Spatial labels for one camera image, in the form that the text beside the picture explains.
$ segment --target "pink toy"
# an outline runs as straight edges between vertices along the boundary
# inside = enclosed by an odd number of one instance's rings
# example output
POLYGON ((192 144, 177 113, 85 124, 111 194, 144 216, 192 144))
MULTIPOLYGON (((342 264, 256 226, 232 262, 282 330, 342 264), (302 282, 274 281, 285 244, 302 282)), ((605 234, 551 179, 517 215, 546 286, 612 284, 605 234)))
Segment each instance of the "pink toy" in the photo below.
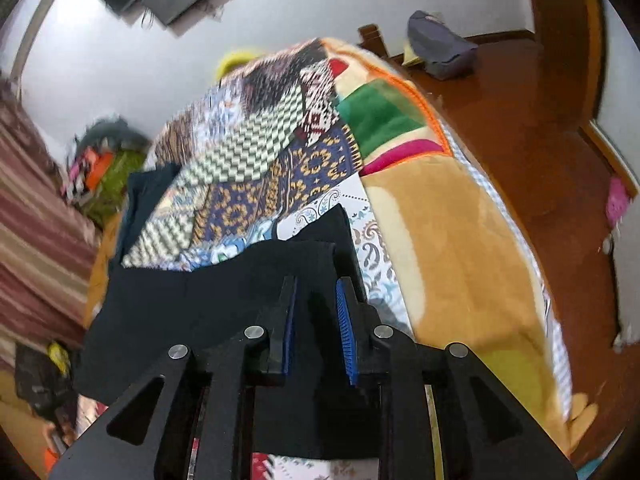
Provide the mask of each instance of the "pink toy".
POLYGON ((612 176, 609 183, 609 198, 607 198, 607 220, 613 229, 624 216, 626 209, 629 207, 629 196, 622 180, 619 177, 612 176))

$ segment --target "paisley fabric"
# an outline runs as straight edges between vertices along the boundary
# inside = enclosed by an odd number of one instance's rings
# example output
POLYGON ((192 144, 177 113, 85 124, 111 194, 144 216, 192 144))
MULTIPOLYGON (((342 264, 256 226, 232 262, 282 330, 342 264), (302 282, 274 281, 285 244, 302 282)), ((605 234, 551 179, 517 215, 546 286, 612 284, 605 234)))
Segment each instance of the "paisley fabric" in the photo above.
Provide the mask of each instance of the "paisley fabric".
POLYGON ((378 459, 308 460, 253 453, 251 480, 377 480, 378 459))
POLYGON ((351 175, 322 196, 278 222, 280 240, 295 236, 305 225, 317 220, 334 205, 341 204, 349 218, 351 239, 367 301, 376 307, 383 323, 413 336, 404 299, 385 242, 380 234, 360 177, 351 175))

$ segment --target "checkered fabric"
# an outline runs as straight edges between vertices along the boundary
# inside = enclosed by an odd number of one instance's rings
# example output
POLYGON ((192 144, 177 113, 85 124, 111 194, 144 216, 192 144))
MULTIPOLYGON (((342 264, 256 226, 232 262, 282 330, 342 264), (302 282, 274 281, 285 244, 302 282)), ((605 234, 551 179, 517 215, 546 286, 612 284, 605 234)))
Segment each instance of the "checkered fabric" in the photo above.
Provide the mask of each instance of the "checkered fabric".
POLYGON ((147 222, 138 240, 122 259, 124 267, 149 267, 175 258, 191 243, 193 213, 168 215, 147 222))
POLYGON ((250 115, 235 133, 184 168, 175 186, 259 179, 293 139, 303 108, 302 88, 296 84, 275 107, 250 115))

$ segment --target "yellow cloth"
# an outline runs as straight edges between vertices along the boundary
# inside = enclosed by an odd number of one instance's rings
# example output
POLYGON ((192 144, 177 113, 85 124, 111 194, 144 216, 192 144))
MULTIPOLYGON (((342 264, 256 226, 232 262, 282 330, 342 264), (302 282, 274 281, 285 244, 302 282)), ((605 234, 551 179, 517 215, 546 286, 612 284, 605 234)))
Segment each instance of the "yellow cloth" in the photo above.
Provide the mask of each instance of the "yellow cloth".
POLYGON ((242 66, 261 54, 257 50, 235 50, 225 54, 218 62, 216 68, 216 81, 220 81, 225 75, 233 72, 239 66, 242 66))
POLYGON ((458 161, 439 155, 362 182, 416 339, 468 345, 567 453, 542 292, 491 198, 458 161))
POLYGON ((121 219, 122 213, 112 216, 102 232, 102 243, 95 257, 94 266, 91 269, 89 289, 86 295, 86 303, 84 304, 82 324, 85 328, 89 328, 89 325, 91 325, 94 320, 94 308, 102 303, 107 292, 107 284, 109 283, 108 265, 116 249, 121 219))
POLYGON ((413 66, 422 63, 422 60, 411 48, 409 40, 404 40, 404 56, 402 56, 402 66, 413 66))

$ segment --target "metal screw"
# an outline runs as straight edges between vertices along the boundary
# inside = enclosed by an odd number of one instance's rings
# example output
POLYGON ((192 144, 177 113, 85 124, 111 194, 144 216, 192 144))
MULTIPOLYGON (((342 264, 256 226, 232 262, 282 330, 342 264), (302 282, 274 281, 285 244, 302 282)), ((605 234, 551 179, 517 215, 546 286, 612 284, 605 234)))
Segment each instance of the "metal screw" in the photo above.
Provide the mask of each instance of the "metal screw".
POLYGON ((169 348, 169 357, 171 359, 182 359, 188 352, 189 349, 185 345, 173 345, 169 348))
POLYGON ((264 334, 264 329, 258 325, 251 325, 244 329, 244 335, 249 339, 258 339, 264 334))
POLYGON ((388 325, 378 325, 373 329, 373 333, 380 339, 388 339, 394 334, 394 329, 388 325))
POLYGON ((449 347, 449 353, 453 355, 453 357, 466 357, 469 353, 469 348, 462 343, 453 343, 453 345, 449 347))

